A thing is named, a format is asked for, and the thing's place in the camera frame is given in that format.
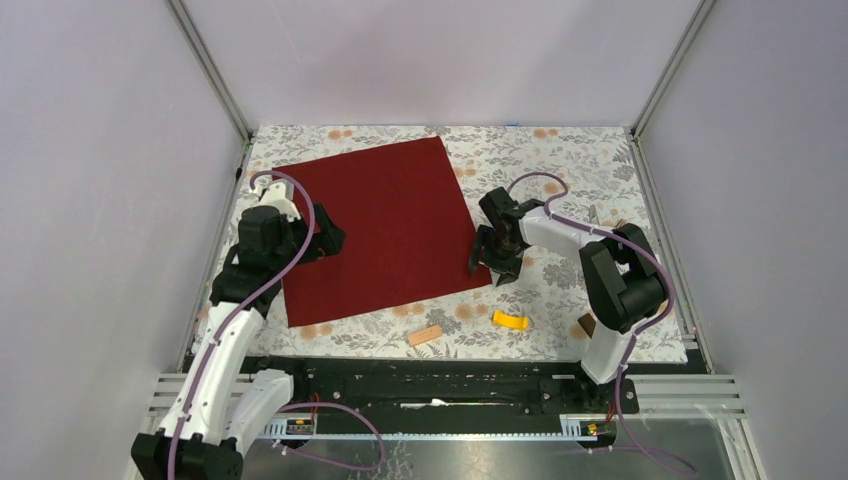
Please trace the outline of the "dark red cloth napkin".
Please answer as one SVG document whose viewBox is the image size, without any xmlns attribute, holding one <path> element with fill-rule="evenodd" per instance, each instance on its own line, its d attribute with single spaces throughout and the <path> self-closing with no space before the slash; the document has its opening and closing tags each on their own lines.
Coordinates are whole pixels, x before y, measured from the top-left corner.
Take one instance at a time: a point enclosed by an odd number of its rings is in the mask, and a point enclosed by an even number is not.
<svg viewBox="0 0 848 480">
<path fill-rule="evenodd" d="M 490 284 L 468 263 L 476 228 L 446 148 L 430 137 L 290 166 L 346 238 L 341 252 L 282 280 L 287 323 L 303 327 Z"/>
</svg>

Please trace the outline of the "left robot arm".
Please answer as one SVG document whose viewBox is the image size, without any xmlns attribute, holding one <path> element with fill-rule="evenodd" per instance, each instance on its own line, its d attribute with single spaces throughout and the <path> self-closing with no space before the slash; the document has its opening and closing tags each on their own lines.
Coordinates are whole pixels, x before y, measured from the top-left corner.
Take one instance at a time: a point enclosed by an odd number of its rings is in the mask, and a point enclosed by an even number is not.
<svg viewBox="0 0 848 480">
<path fill-rule="evenodd" d="M 140 433 L 131 458 L 144 479 L 238 479 L 245 456 L 278 408 L 296 411 L 310 385 L 273 369 L 233 404 L 251 339 L 295 265 L 341 252 L 345 233 L 320 204 L 306 215 L 288 200 L 250 207 L 213 280 L 206 330 L 176 400 L 153 433 Z"/>
</svg>

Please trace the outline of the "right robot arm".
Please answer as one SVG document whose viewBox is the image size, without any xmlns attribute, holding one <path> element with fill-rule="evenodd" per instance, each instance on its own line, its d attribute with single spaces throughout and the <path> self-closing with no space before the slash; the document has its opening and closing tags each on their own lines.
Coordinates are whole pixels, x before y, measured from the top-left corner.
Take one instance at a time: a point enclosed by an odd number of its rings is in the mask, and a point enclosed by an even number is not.
<svg viewBox="0 0 848 480">
<path fill-rule="evenodd" d="M 575 382 L 573 396 L 583 410 L 601 410 L 613 398 L 610 382 L 626 370 L 636 336 L 673 310 L 668 272 L 634 224 L 605 230 L 556 214 L 549 202 L 519 203 L 503 187 L 484 195 L 479 206 L 488 222 L 477 229 L 470 271 L 485 266 L 498 285 L 512 283 L 530 247 L 579 263 L 596 326 L 580 361 L 586 377 Z"/>
</svg>

